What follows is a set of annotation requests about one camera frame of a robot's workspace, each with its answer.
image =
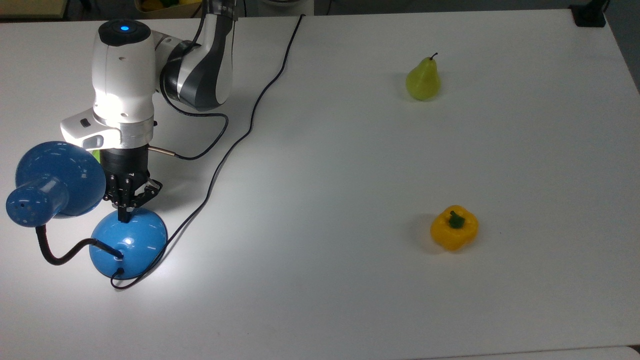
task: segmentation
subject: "white table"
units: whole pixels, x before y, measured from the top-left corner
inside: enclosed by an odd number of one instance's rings
[[[228,133],[196,163],[153,154],[169,230],[246,131],[296,18],[240,19]],[[90,106],[100,23],[0,26],[0,193],[31,146]],[[190,38],[197,20],[148,24]],[[441,94],[404,77],[436,57]],[[219,120],[158,96],[153,145]],[[211,202],[161,266],[113,291],[84,252],[46,263],[0,217],[2,359],[415,359],[640,343],[640,97],[608,27],[568,10],[307,17]],[[479,236],[420,238],[451,204]],[[111,211],[49,223],[65,252]]]

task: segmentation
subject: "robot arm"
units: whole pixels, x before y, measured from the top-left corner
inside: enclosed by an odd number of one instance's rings
[[[180,42],[162,33],[156,40],[158,90],[198,111],[222,105],[231,92],[235,1],[203,2],[202,44]]]
[[[147,168],[156,90],[198,111],[222,105],[231,90],[235,0],[203,0],[202,44],[151,31],[134,20],[112,20],[95,37],[93,107],[65,119],[67,142],[100,151],[104,200],[128,222],[162,184]]]

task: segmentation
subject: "blue desk lamp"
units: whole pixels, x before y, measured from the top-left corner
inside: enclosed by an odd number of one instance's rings
[[[36,229],[42,255],[53,265],[66,263],[90,245],[91,259],[99,272],[115,279],[131,279],[161,257],[166,227],[159,216],[146,209],[135,209],[126,224],[118,221],[114,211],[100,221],[91,238],[80,241],[61,258],[53,256],[45,224],[52,218],[91,211],[106,189],[100,163],[78,146],[66,142],[36,145],[20,160],[15,185],[6,201],[7,214],[16,224]]]

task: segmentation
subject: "pear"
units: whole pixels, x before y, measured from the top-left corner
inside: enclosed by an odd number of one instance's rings
[[[415,69],[406,76],[406,89],[409,94],[418,100],[426,100],[435,96],[440,90],[440,76],[438,76],[438,66],[433,59],[438,53],[430,58],[422,60]]]

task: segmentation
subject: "lamp base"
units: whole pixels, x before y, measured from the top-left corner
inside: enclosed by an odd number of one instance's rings
[[[135,209],[128,223],[118,221],[118,212],[104,217],[93,230],[92,238],[120,251],[118,259],[95,246],[89,255],[95,268],[107,277],[112,277],[119,268],[124,269],[114,278],[132,279],[141,275],[156,259],[167,240],[166,227],[160,217],[147,209]]]

